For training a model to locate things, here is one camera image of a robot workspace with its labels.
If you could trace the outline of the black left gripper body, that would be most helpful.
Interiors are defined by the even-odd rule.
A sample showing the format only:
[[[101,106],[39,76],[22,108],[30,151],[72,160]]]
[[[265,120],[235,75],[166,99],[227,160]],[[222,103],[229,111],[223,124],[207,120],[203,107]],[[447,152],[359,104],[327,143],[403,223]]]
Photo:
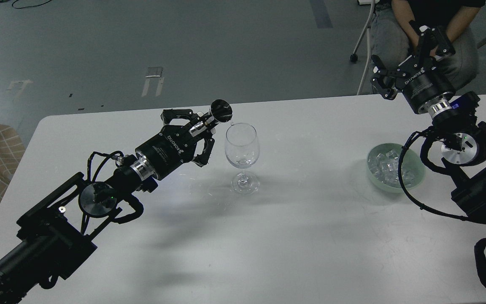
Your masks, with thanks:
[[[135,171],[142,181],[153,177],[162,180],[184,163],[194,158],[199,137],[193,137],[187,127],[165,125],[160,133],[135,149]]]

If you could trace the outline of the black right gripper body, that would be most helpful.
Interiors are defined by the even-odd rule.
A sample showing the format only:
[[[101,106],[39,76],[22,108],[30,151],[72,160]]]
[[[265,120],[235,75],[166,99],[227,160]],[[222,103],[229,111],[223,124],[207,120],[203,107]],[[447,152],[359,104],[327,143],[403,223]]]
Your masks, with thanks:
[[[434,100],[450,100],[456,90],[436,67],[433,57],[409,56],[397,67],[400,77],[397,90],[401,92],[415,114],[427,112]]]

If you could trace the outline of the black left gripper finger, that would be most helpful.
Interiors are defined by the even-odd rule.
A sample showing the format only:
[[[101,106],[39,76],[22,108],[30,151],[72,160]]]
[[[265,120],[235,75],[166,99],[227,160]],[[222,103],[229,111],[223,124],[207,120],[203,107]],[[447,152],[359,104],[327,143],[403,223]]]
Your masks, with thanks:
[[[199,167],[204,167],[209,162],[215,144],[215,140],[213,138],[214,133],[215,131],[204,131],[201,134],[197,135],[197,140],[195,142],[197,143],[200,140],[203,140],[204,148],[200,154],[197,154],[192,159],[192,162]]]
[[[161,119],[164,123],[163,129],[168,127],[192,129],[204,126],[201,117],[191,109],[164,109],[161,113]],[[188,122],[185,125],[170,125],[170,122],[174,119],[186,119]]]

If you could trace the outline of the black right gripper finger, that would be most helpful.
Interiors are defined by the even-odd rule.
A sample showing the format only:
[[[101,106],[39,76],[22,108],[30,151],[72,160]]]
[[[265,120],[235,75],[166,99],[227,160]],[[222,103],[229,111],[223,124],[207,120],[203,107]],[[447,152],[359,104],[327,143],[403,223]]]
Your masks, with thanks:
[[[395,83],[398,78],[404,77],[404,72],[401,71],[400,68],[388,69],[376,54],[371,56],[371,60],[375,65],[371,77],[372,87],[382,96],[382,98],[386,100],[394,100],[399,92]]]
[[[443,60],[456,54],[453,43],[447,37],[442,26],[428,27],[422,25],[419,27],[414,20],[409,21],[409,24],[420,37],[415,49],[416,58],[432,57],[436,60]]]

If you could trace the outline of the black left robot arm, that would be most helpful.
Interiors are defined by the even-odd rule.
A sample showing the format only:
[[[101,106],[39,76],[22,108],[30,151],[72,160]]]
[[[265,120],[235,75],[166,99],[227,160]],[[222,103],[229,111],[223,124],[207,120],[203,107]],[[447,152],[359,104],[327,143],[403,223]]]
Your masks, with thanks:
[[[231,109],[166,109],[161,131],[135,154],[92,152],[86,173],[77,172],[17,220],[21,243],[0,259],[0,304],[17,304],[35,285],[50,289],[70,277],[96,250],[93,239],[108,224],[143,214],[134,192],[155,191],[158,181],[184,163],[205,166],[214,128],[231,118]],[[96,155],[103,160],[93,173]]]

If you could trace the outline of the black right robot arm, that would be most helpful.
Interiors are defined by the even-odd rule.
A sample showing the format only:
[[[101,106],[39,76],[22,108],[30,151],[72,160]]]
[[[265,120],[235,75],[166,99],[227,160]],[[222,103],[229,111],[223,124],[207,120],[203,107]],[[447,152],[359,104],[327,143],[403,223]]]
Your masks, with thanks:
[[[467,92],[454,98],[453,85],[438,70],[439,60],[455,54],[444,29],[410,25],[419,35],[415,54],[395,69],[374,54],[372,86],[388,100],[401,93],[415,114],[430,115],[432,124],[418,133],[425,138],[421,162],[451,177],[451,199],[464,212],[458,219],[486,225],[486,122],[476,117],[480,97]]]

